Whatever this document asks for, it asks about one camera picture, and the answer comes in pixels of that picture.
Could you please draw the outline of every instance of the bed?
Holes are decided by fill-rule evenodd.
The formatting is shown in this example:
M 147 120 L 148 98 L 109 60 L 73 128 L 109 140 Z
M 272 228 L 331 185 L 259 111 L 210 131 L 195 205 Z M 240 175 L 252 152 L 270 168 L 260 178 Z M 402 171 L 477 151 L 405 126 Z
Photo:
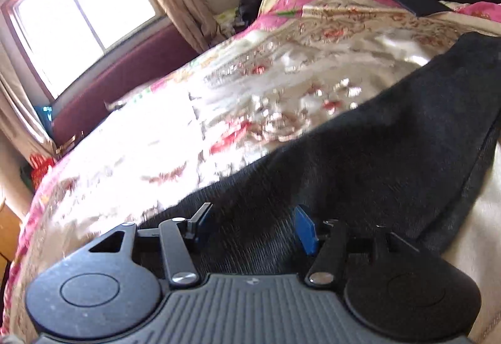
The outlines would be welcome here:
M 2 333 L 36 337 L 23 294 L 124 221 L 141 223 L 391 87 L 463 33 L 501 35 L 501 6 L 450 0 L 416 18 L 392 0 L 264 0 L 245 32 L 113 112 L 43 179 L 19 239 Z M 501 340 L 501 146 L 444 257 L 478 283 L 470 337 Z

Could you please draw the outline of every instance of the window mullion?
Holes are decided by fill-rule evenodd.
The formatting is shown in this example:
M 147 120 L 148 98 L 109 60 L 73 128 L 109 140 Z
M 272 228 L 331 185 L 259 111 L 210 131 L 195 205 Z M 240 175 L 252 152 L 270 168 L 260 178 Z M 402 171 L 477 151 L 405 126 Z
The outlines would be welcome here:
M 87 15 L 85 14 L 84 10 L 82 9 L 82 6 L 80 5 L 80 2 L 78 2 L 78 0 L 74 0 L 74 2 L 75 2 L 75 5 L 77 5 L 77 8 L 80 11 L 82 17 L 84 18 L 85 23 L 87 23 L 87 26 L 89 27 L 92 35 L 94 36 L 94 39 L 96 39 L 96 41 L 97 41 L 99 47 L 101 47 L 101 50 L 103 51 L 103 53 L 105 53 L 106 47 L 104 47 L 103 42 L 101 42 L 101 39 L 99 38 L 96 31 L 92 27 L 91 22 L 88 20 Z

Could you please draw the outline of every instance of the red bag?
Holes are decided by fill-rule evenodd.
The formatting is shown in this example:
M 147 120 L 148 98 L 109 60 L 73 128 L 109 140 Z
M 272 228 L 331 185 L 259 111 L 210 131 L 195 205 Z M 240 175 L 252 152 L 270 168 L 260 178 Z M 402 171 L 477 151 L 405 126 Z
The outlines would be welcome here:
M 43 157 L 39 153 L 33 153 L 29 157 L 29 162 L 33 167 L 31 177 L 33 187 L 36 190 L 49 171 L 49 168 L 56 165 L 56 161 L 52 157 Z

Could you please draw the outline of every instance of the bedspread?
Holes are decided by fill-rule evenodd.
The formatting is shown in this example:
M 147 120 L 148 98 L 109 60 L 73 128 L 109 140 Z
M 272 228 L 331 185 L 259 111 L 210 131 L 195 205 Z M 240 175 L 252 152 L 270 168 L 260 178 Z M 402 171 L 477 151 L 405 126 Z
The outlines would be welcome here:
M 37 191 L 6 289 L 2 333 L 36 332 L 24 292 L 40 272 L 124 221 L 140 223 L 392 86 L 468 31 L 392 0 L 264 0 L 245 32 L 113 112 Z

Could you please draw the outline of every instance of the window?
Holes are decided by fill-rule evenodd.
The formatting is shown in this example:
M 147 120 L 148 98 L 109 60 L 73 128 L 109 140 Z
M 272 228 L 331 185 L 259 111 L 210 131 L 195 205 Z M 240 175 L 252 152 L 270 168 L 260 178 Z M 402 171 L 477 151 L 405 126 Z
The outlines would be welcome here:
M 17 0 L 14 28 L 54 98 L 117 42 L 155 18 L 151 0 Z

